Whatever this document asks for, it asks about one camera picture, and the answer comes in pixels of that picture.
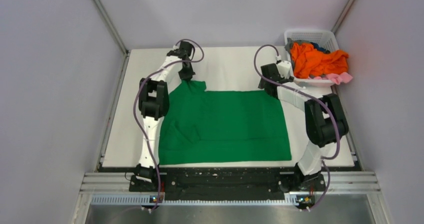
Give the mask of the green t-shirt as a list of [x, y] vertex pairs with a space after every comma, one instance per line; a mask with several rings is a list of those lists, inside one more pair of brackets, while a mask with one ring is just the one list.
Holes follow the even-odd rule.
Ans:
[[263, 90], [208, 91], [182, 82], [169, 95], [160, 130], [161, 165], [292, 159], [279, 100]]

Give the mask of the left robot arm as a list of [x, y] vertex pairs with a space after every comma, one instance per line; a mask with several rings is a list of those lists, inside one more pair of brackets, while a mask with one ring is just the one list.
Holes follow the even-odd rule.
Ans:
[[133, 114], [142, 131], [142, 147], [135, 178], [149, 191], [160, 186], [157, 174], [159, 164], [159, 136], [164, 117], [170, 108], [168, 85], [175, 76], [190, 81], [195, 75], [192, 67], [195, 47], [188, 39], [174, 45], [157, 71], [142, 78], [139, 83]]

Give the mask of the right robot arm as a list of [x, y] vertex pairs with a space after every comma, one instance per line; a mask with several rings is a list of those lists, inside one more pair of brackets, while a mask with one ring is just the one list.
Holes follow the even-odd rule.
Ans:
[[349, 131], [340, 98], [296, 85], [280, 74], [276, 63], [261, 66], [257, 73], [261, 77], [259, 89], [304, 112], [308, 144], [295, 164], [293, 184], [299, 190], [307, 190], [320, 175], [322, 162], [339, 155], [342, 136]]

